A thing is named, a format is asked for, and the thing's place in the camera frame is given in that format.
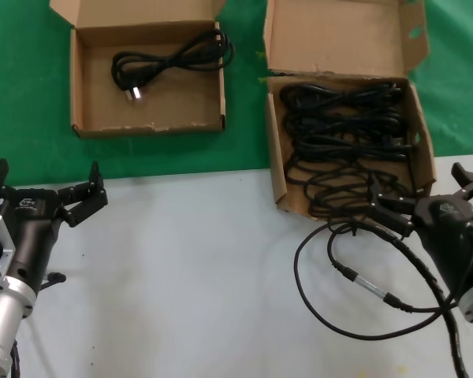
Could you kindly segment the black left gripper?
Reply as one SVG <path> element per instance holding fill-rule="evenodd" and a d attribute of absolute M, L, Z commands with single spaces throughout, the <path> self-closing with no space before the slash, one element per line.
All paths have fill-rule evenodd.
<path fill-rule="evenodd" d="M 62 188 L 14 189 L 5 187 L 9 164 L 0 159 L 0 198 L 8 201 L 12 215 L 15 251 L 7 276 L 18 279 L 36 294 L 47 271 L 51 251 L 58 240 L 62 220 L 71 228 L 108 205 L 99 164 L 94 161 L 88 181 Z"/>

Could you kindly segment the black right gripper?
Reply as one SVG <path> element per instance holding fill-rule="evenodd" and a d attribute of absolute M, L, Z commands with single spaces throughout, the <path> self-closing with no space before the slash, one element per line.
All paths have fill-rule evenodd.
<path fill-rule="evenodd" d="M 460 186 L 453 195 L 414 198 L 385 195 L 376 176 L 369 177 L 369 218 L 407 238 L 415 231 L 455 298 L 473 288 L 473 172 L 461 163 L 451 174 Z"/>

